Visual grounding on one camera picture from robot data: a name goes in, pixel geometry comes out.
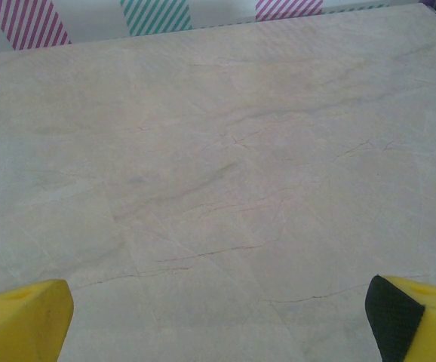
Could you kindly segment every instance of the purple striped pattern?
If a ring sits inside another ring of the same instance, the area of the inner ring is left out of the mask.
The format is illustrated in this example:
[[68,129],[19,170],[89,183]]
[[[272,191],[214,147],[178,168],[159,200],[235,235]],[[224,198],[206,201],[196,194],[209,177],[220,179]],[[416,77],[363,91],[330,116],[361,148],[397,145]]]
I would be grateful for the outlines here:
[[308,17],[322,12],[323,0],[259,0],[256,3],[256,21]]
[[0,29],[16,51],[71,43],[51,0],[0,0]]

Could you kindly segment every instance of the marble surface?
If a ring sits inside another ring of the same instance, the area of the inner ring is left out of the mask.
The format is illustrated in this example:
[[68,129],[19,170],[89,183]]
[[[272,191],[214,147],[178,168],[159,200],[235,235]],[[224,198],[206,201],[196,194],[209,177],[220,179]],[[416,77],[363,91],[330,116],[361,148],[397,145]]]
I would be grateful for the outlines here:
[[380,361],[436,284],[423,5],[0,54],[0,290],[65,278],[60,361]]

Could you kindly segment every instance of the yellow object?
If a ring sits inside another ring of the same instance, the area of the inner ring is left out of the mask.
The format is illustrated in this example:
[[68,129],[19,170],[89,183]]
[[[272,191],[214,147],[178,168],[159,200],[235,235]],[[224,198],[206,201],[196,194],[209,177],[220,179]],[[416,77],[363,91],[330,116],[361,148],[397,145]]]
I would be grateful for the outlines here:
[[65,281],[0,293],[0,362],[55,362],[74,304]]
[[436,362],[436,287],[398,277],[384,278],[425,306],[404,362]]

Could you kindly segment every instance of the black fabric patch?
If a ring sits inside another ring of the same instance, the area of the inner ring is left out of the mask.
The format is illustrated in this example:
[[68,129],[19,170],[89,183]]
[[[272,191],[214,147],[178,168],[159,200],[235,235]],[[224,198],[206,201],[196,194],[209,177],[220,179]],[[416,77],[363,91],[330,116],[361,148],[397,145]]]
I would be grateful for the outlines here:
[[425,306],[376,275],[366,295],[366,314],[383,362],[403,362]]

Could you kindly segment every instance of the yellow plastic piece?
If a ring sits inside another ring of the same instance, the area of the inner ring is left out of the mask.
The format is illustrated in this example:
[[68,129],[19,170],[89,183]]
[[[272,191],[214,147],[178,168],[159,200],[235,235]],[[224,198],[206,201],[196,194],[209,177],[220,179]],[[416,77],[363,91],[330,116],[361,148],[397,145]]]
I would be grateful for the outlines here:
[[72,319],[66,281],[0,293],[0,362],[55,362]]
[[404,362],[436,362],[436,287],[398,277],[384,277],[425,305],[424,315]]

